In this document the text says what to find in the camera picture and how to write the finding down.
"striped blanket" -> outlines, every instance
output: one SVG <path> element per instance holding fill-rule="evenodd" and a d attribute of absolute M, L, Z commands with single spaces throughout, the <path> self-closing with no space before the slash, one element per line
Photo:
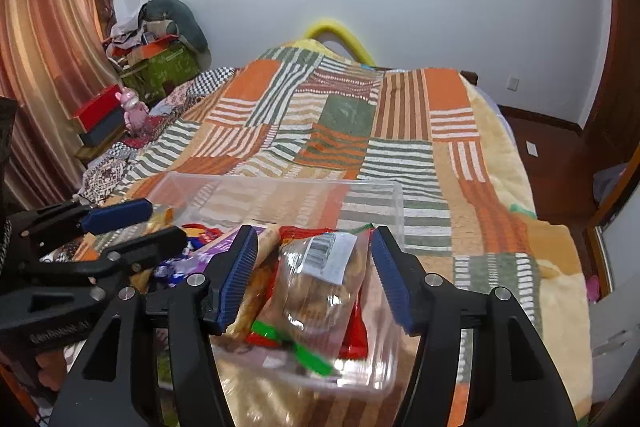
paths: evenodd
<path fill-rule="evenodd" d="M 374 71 L 313 42 L 269 50 L 168 128 L 110 201 L 144 197 L 167 170 L 399 182 L 405 250 L 457 287 L 510 288 L 543 335 L 576 414 L 588 412 L 589 322 L 574 244 L 565 227 L 535 220 L 513 144 L 457 71 Z M 377 224 L 383 214 L 375 201 L 346 201 L 337 226 Z M 369 401 L 317 396 L 227 363 L 220 371 L 239 426 L 386 426 L 416 347 L 403 339 L 396 386 Z M 463 420 L 470 357 L 463 331 L 450 425 Z"/>

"red box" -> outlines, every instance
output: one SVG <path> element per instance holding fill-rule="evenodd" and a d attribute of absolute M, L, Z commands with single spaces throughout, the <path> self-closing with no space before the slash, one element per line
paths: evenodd
<path fill-rule="evenodd" d="M 118 84 L 105 87 L 92 100 L 78 109 L 70 118 L 76 133 L 82 134 L 91 131 L 102 118 L 118 107 L 120 102 L 116 98 L 117 92 L 120 92 Z"/>

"wooden floor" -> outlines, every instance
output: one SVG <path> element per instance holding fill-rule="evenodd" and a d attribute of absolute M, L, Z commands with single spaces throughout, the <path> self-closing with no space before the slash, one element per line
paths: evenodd
<path fill-rule="evenodd" d="M 538 219 L 566 225 L 574 238 L 585 277 L 594 275 L 594 261 L 583 233 L 596 211 L 592 176 L 600 170 L 602 159 L 574 131 L 520 118 L 507 120 L 529 175 Z M 527 153 L 527 141 L 536 145 L 537 158 Z"/>

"pink figurine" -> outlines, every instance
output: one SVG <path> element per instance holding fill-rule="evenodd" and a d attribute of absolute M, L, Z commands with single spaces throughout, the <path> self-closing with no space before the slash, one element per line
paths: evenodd
<path fill-rule="evenodd" d="M 149 114 L 146 103 L 140 102 L 140 97 L 134 89 L 124 87 L 122 93 L 117 92 L 116 98 L 124 109 L 124 123 L 129 132 L 142 129 Z"/>

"barcode label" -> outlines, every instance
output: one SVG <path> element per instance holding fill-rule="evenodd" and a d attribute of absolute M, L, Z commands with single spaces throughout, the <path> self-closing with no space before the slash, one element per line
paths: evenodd
<path fill-rule="evenodd" d="M 331 284 L 342 284 L 356 239 L 355 235 L 346 232 L 323 233 L 312 238 L 300 271 Z"/>
<path fill-rule="evenodd" d="M 306 258 L 303 264 L 308 264 L 316 270 L 324 269 L 326 262 L 329 260 L 329 251 L 334 243 L 334 234 L 323 233 L 318 237 L 314 237 L 306 249 Z"/>

